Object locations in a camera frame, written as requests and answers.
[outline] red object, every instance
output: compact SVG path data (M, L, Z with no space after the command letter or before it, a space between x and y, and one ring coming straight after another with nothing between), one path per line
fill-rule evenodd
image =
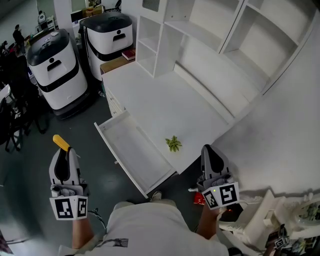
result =
M196 204L196 205L204 206L205 205L204 196L199 192L195 192L193 203Z
M136 58L136 50L125 50L122 52L122 56L125 57L127 61L134 60Z

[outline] red book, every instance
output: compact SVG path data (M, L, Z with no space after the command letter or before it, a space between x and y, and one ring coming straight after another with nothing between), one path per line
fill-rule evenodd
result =
M127 61L134 60L136 58L136 49L125 50L122 52L122 56L125 57Z

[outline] cardboard box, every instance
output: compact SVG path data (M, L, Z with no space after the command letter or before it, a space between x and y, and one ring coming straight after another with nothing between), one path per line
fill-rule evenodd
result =
M106 63L103 63L100 65L100 72L101 72L101 75L111 71L111 70L115 70L121 66L124 66L128 63L131 63L131 62L134 62L135 60L126 60L123 56L119 57L119 58L115 58L111 61L108 61Z
M91 16L94 15L94 11L93 11L93 10L90 10L90 9L85 10L85 15L84 15L84 17L88 18L88 17L91 17Z
M102 6L99 5L93 9L93 15L102 14Z

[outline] plant sprig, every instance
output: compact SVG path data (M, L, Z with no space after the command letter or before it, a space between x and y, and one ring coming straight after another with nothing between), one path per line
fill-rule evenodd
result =
M179 151L179 147L182 147L181 142L174 135L173 135L172 139L166 138L165 141L166 141L166 144L169 146L170 152L172 152L172 151L177 152L177 151Z

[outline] shoe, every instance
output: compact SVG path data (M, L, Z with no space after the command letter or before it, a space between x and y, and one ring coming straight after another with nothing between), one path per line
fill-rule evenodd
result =
M161 191L157 191L153 194L153 196L151 197L150 202L154 201L154 200L161 200L162 199L162 193Z

